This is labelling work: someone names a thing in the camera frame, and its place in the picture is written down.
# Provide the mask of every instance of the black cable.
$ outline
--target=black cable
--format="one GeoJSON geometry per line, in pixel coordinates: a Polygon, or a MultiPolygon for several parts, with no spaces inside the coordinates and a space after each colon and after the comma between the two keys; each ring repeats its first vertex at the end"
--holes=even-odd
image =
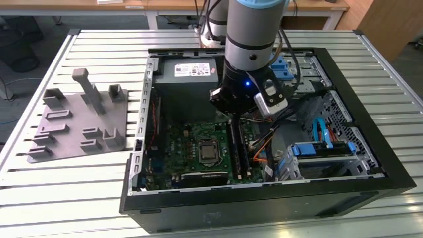
{"type": "Polygon", "coordinates": [[[211,38],[215,38],[215,35],[213,34],[213,29],[211,29],[211,23],[210,23],[210,16],[211,16],[211,12],[213,10],[217,8],[217,6],[219,5],[219,3],[222,2],[222,0],[218,0],[214,5],[211,6],[209,12],[207,12],[207,27],[210,29],[210,34],[211,34],[211,38]]]}
{"type": "Polygon", "coordinates": [[[293,0],[294,5],[295,5],[295,10],[294,10],[294,16],[298,16],[298,4],[297,4],[297,0],[293,0]]]}
{"type": "Polygon", "coordinates": [[[199,19],[199,6],[198,6],[198,0],[194,0],[194,3],[196,5],[196,14],[198,14],[198,19],[199,19]]]}
{"type": "Polygon", "coordinates": [[[285,40],[285,42],[286,42],[286,46],[289,47],[289,50],[290,50],[290,53],[291,53],[291,56],[293,56],[293,59],[294,59],[294,63],[295,63],[295,68],[297,68],[295,79],[297,79],[297,83],[295,83],[295,86],[294,86],[294,90],[297,90],[297,89],[298,89],[298,86],[299,86],[299,83],[301,83],[301,79],[302,79],[302,71],[301,71],[301,68],[299,68],[299,63],[298,63],[298,60],[297,60],[297,55],[295,55],[295,53],[294,53],[294,49],[293,49],[293,46],[291,46],[289,37],[286,36],[286,32],[285,32],[285,30],[283,30],[282,27],[281,27],[281,32],[282,32],[283,40],[285,40]]]}
{"type": "Polygon", "coordinates": [[[203,16],[205,8],[207,7],[207,6],[206,6],[206,5],[207,5],[207,1],[209,1],[209,0],[205,0],[205,2],[203,2],[203,8],[202,8],[202,11],[200,11],[200,17],[198,18],[198,25],[196,25],[196,27],[200,26],[200,18],[202,18],[202,16],[203,16]]]}
{"type": "Polygon", "coordinates": [[[174,24],[175,22],[167,17],[167,16],[163,16],[167,20],[167,24],[174,24]]]}
{"type": "Polygon", "coordinates": [[[7,99],[10,102],[14,102],[15,99],[8,98],[6,82],[4,82],[4,79],[3,79],[2,77],[0,77],[0,80],[2,80],[2,83],[3,83],[3,86],[4,86],[6,99],[7,99]]]}
{"type": "Polygon", "coordinates": [[[203,26],[202,26],[202,34],[205,33],[205,29],[206,29],[206,24],[207,24],[207,21],[209,21],[209,19],[207,19],[207,11],[209,11],[209,9],[210,9],[210,6],[211,6],[211,0],[209,0],[207,1],[207,8],[206,8],[206,16],[205,16],[205,23],[203,23],[203,26]]]}

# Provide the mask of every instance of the aluminum slotted table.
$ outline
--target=aluminum slotted table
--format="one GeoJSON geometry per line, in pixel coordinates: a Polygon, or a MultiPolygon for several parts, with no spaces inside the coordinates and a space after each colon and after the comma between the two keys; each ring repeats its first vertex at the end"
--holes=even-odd
{"type": "MultiPolygon", "coordinates": [[[[0,237],[147,235],[119,214],[130,148],[140,107],[148,48],[196,48],[191,30],[82,30],[68,35],[0,154],[0,237]],[[120,84],[130,91],[127,151],[30,164],[47,88],[82,92],[72,80],[86,67],[99,91],[120,84]]],[[[365,36],[351,31],[289,31],[294,47],[325,47],[405,163],[418,187],[343,217],[225,228],[168,237],[387,237],[423,234],[423,103],[365,36]]]]}

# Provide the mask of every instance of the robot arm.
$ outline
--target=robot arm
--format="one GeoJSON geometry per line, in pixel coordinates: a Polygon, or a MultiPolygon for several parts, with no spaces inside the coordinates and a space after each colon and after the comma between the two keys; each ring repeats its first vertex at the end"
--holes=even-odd
{"type": "Polygon", "coordinates": [[[258,106],[262,114],[270,116],[287,106],[286,95],[291,94],[269,67],[289,0],[229,1],[225,76],[222,87],[211,92],[211,103],[233,114],[243,114],[258,106]]]}

